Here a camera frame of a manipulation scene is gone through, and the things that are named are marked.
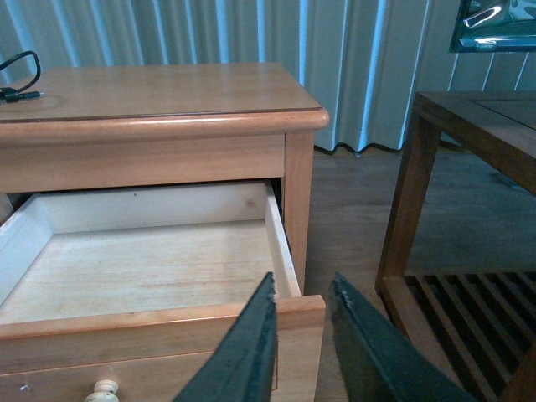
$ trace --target white curtain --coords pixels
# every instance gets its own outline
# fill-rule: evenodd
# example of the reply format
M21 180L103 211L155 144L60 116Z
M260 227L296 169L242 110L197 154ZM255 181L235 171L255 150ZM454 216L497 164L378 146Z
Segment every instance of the white curtain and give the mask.
M458 0L0 0L0 61L281 62L329 111L317 145L400 149L416 90L534 90L536 54L449 54ZM0 84L30 75L25 61Z

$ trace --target white knob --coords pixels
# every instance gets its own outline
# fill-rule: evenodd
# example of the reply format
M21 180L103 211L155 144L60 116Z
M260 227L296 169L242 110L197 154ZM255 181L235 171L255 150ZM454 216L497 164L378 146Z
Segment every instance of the white knob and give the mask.
M117 382L111 379L102 379L97 381L93 390L93 394L88 396L84 402L119 402L116 397L116 392L119 389Z

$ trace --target wooden nightstand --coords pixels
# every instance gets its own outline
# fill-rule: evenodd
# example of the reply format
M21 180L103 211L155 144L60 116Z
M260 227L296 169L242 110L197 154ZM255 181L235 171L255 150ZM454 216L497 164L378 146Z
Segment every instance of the wooden nightstand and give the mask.
M110 194L126 197L122 202L128 204L125 200L134 200L139 190L155 197L146 202L151 208L160 199L159 191L167 191L169 185L195 183L177 189L188 193L207 183L215 183L210 185L220 191L216 184L221 182L224 192L227 186L247 188L246 195L230 201L237 214L260 206L259 217L252 219L277 227L280 217L274 213L271 191L265 191L263 183L242 182L281 179L291 261L286 244L272 249L271 258L282 261L282 277L290 278L280 284L277 302L280 338L273 400L312 400L325 306L319 296L302 296L302 289L313 141L328 122L326 111L278 64L58 69L44 73L35 90L44 96L0 105L0 193L60 192L44 196L53 206L38 218L40 228L55 225L50 223L55 218L47 214L59 208L54 204L58 198L63 205L65 190L99 190L97 195L90 193L97 198L104 194L98 201L87 201L84 193L66 194L75 197L70 198L75 215L67 219L69 225L87 218L76 207L78 202L87 209L98 204L96 210L104 214ZM110 191L101 192L104 188ZM223 196L204 193L199 203L211 197L212 204L219 204ZM26 217L21 215L28 210L23 207L3 226L13 241L23 242L13 227L24 228ZM101 226L82 230L124 229L124 220L110 226L123 213L119 208L102 219ZM275 217L274 224L268 216ZM143 227L150 218L139 220ZM56 229L50 230L54 236ZM268 232L269 239L273 235L285 242L282 230ZM9 241L0 243L0 258L2 253L8 258L2 270L9 272L3 275L13 276L11 264L18 257L9 247ZM17 268L15 276L27 269ZM168 400L214 350L242 306L211 303L218 306L178 303L164 310L0 325L1 394L21 401L83 400L96 380L113 372L121 401L146 398L149 389L152 400Z

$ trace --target charging cable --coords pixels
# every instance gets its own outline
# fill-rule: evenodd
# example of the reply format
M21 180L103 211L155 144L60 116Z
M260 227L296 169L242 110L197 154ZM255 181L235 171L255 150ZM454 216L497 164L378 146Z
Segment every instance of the charging cable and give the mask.
M13 64L17 60L21 59L22 57L26 56L33 56L33 59L35 60L35 66L37 68L37 72L35 73L35 76L33 80L29 82L29 84L26 84L25 86L22 86L15 90L14 88L6 87L6 88L0 88L0 101L6 101L7 103L13 103L18 102L21 99L32 99L32 98L39 98L42 94L37 91L33 92L26 92L22 93L25 90L27 90L30 86L35 84L39 77L41 76L41 64L39 64L39 59L37 58L37 55L32 50L29 50L27 52L22 52L19 54L14 55L11 59L8 61L0 64L0 71L7 68L9 65Z

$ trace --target open drawer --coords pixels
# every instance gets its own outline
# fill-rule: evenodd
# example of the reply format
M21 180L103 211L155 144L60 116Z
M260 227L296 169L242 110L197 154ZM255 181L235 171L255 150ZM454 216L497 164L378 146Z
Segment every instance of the open drawer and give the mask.
M169 401L267 271L276 279L272 400L313 400L324 304L300 294L262 182L34 195L0 227L0 394Z

